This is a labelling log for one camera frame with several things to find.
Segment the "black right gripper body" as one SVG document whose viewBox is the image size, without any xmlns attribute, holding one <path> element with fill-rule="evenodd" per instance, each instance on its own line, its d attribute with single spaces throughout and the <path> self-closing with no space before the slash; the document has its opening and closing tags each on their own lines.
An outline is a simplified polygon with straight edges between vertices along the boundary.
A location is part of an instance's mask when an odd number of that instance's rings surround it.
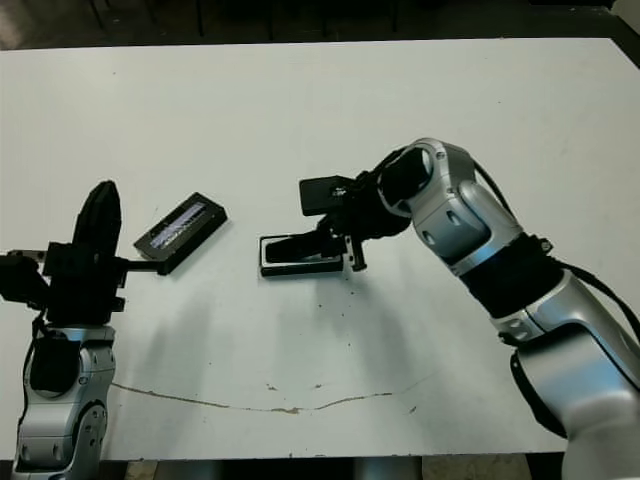
<svg viewBox="0 0 640 480">
<path fill-rule="evenodd" d="M 390 213 L 378 191 L 377 180 L 372 172 L 361 172 L 355 179 L 334 176 L 336 181 L 331 196 L 338 200 L 319 222 L 319 229 L 330 238 L 340 238 L 334 243 L 339 251 L 349 257 L 354 272 L 364 270 L 363 243 L 366 240 L 396 236 L 404 232 L 411 219 Z"/>
</svg>

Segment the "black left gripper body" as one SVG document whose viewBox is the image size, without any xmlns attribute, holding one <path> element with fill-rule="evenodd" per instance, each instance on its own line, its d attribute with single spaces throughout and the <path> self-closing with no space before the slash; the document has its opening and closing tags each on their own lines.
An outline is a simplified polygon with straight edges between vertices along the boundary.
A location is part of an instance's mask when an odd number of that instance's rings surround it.
<svg viewBox="0 0 640 480">
<path fill-rule="evenodd" d="M 129 260 L 51 242 L 45 251 L 8 252 L 8 300 L 46 313 L 54 325 L 105 325 L 124 310 L 117 291 L 130 272 L 165 273 L 159 261 Z"/>
</svg>

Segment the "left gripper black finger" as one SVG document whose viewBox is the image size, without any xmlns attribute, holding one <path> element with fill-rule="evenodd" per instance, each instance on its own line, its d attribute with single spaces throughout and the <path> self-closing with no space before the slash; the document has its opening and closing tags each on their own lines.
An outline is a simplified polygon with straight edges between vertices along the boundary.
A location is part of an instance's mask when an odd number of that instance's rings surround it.
<svg viewBox="0 0 640 480">
<path fill-rule="evenodd" d="M 115 182 L 112 180 L 101 183 L 97 216 L 100 249 L 105 254 L 114 256 L 120 237 L 122 212 L 120 195 Z"/>
<path fill-rule="evenodd" d="M 98 186 L 95 186 L 88 194 L 79 214 L 77 215 L 72 237 L 72 244 L 74 246 L 86 248 L 93 253 L 97 252 L 97 245 L 93 232 L 93 215 L 97 194 Z"/>
</svg>

